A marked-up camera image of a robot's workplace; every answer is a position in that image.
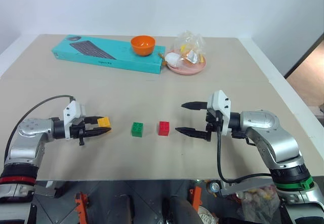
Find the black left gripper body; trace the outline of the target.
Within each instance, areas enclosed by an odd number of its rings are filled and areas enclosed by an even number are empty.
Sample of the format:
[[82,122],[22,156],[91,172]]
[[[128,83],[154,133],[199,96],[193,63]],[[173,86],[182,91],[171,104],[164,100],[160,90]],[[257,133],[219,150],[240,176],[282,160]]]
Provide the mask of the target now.
[[78,139],[79,145],[84,146],[84,134],[85,134],[85,123],[84,120],[81,120],[78,124],[72,124],[70,126],[70,138]]

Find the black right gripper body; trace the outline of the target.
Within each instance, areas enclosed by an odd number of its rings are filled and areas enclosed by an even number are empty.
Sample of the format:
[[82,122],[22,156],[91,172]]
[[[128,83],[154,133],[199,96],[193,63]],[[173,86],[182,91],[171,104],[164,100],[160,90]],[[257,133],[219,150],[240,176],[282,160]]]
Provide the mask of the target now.
[[217,137],[221,135],[223,127],[223,114],[217,111],[207,110],[206,114],[206,141],[211,141],[212,133],[215,132]]

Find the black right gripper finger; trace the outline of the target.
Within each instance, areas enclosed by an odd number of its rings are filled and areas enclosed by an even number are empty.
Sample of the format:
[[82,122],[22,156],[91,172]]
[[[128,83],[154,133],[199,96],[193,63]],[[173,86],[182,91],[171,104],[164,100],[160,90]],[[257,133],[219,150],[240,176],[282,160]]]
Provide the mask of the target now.
[[186,109],[190,110],[201,110],[201,109],[207,109],[207,102],[201,102],[201,101],[194,101],[194,102],[186,102],[182,104],[181,106]]
[[194,128],[188,127],[177,127],[175,130],[189,137],[199,138],[205,141],[211,140],[211,133],[208,131],[198,131]]

